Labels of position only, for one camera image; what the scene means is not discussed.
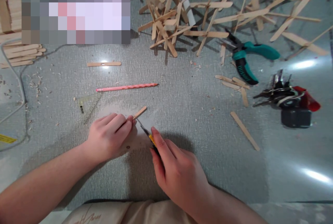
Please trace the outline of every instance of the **pliers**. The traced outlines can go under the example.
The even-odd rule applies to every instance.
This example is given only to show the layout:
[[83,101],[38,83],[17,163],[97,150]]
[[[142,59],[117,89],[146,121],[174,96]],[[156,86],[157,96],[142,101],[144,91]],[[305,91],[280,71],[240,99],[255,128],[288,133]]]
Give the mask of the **pliers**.
[[264,56],[267,59],[276,60],[280,57],[280,53],[274,48],[265,44],[253,44],[252,42],[242,43],[238,38],[232,35],[231,32],[228,31],[228,29],[225,28],[225,31],[229,33],[228,39],[233,43],[230,44],[228,42],[225,42],[226,44],[228,44],[233,48],[232,59],[236,63],[236,68],[239,75],[248,84],[250,85],[257,84],[258,80],[253,75],[248,63],[246,62],[246,54],[255,53]]

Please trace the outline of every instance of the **pile of popsicle sticks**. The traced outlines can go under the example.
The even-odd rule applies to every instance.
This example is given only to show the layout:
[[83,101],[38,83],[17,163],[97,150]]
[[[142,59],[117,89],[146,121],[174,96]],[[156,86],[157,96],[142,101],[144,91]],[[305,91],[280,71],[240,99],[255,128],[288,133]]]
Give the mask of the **pile of popsicle sticks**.
[[[0,44],[6,40],[20,38],[21,32],[0,35]],[[4,47],[6,57],[12,66],[22,66],[34,63],[34,59],[42,56],[46,49],[41,44],[22,44],[21,41],[6,44]],[[1,69],[8,68],[8,63],[3,60],[0,64]]]
[[22,29],[22,0],[0,0],[0,35]]
[[[170,9],[172,1],[176,4],[176,6]],[[238,27],[244,26],[251,21],[254,21],[256,23],[258,31],[262,31],[264,29],[264,23],[269,23],[276,27],[277,22],[274,20],[273,17],[282,17],[286,20],[270,38],[271,42],[275,41],[278,37],[282,35],[285,38],[301,45],[300,50],[296,54],[299,54],[305,49],[309,49],[318,55],[327,54],[327,51],[314,45],[314,41],[316,41],[323,34],[327,33],[328,30],[330,30],[332,27],[324,31],[321,35],[319,35],[312,41],[307,41],[295,35],[294,33],[286,31],[294,20],[301,20],[313,23],[321,22],[321,20],[318,18],[309,18],[299,15],[310,0],[289,0],[291,2],[294,1],[294,7],[290,14],[280,14],[273,12],[275,8],[277,8],[278,6],[282,6],[287,0],[272,0],[268,6],[264,7],[261,5],[263,4],[264,0],[250,0],[250,2],[248,3],[246,3],[248,0],[242,0],[242,8],[239,12],[237,12],[236,15],[222,18],[217,17],[217,12],[221,11],[223,8],[231,7],[233,2],[229,0],[208,0],[206,2],[204,1],[190,3],[191,8],[204,8],[205,10],[201,31],[190,30],[192,27],[198,26],[180,26],[180,17],[183,18],[183,21],[186,24],[188,23],[188,18],[186,16],[186,11],[188,9],[185,11],[185,9],[183,8],[184,1],[186,0],[146,0],[146,5],[139,10],[139,14],[142,14],[146,10],[149,10],[153,20],[139,27],[138,30],[140,32],[152,27],[152,40],[155,40],[155,44],[151,45],[150,48],[153,48],[160,44],[164,44],[164,49],[167,50],[169,48],[172,55],[174,57],[177,57],[177,52],[175,50],[176,38],[179,34],[183,33],[187,36],[203,37],[200,48],[197,52],[197,56],[199,56],[208,37],[226,38],[228,36],[228,33],[225,32],[211,32],[211,27],[214,24],[234,22],[232,29],[234,30],[234,32],[236,32]],[[208,12],[210,9],[215,10],[215,12],[209,19],[210,23],[207,29],[203,30],[205,28],[206,21],[208,20]],[[224,57],[225,54],[222,52],[225,52],[225,47],[223,45],[221,46],[221,56]]]

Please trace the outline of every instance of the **right hand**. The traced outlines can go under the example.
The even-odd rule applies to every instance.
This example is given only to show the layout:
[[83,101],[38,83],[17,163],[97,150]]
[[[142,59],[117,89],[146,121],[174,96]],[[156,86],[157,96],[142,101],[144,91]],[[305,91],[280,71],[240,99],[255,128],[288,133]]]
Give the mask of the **right hand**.
[[152,135],[161,158],[150,149],[153,156],[158,185],[181,209],[191,215],[203,204],[214,200],[212,186],[196,156],[178,148],[172,141],[164,140],[157,129]]

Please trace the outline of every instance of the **left hand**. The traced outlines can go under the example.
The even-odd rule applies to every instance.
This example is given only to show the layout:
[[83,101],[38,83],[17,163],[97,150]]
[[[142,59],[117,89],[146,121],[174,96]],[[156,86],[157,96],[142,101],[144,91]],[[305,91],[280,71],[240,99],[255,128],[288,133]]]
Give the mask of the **left hand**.
[[135,123],[133,116],[126,119],[116,113],[97,119],[90,127],[88,139],[82,144],[84,153],[97,164],[115,157]]

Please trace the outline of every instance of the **stack of popsicle sticks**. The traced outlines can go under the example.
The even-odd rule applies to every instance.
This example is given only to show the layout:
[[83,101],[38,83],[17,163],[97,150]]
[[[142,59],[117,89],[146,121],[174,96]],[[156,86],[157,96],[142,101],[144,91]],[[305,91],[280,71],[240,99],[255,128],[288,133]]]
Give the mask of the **stack of popsicle sticks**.
[[0,35],[22,30],[22,0],[0,0]]
[[[21,32],[5,34],[0,36],[0,43],[8,39],[19,38],[21,37]],[[12,66],[22,66],[33,64],[33,60],[38,56],[42,56],[46,49],[43,48],[41,44],[22,44],[21,41],[16,41],[5,45],[4,51],[6,57],[9,59],[9,62]],[[2,69],[8,68],[8,63],[3,62],[0,64]]]

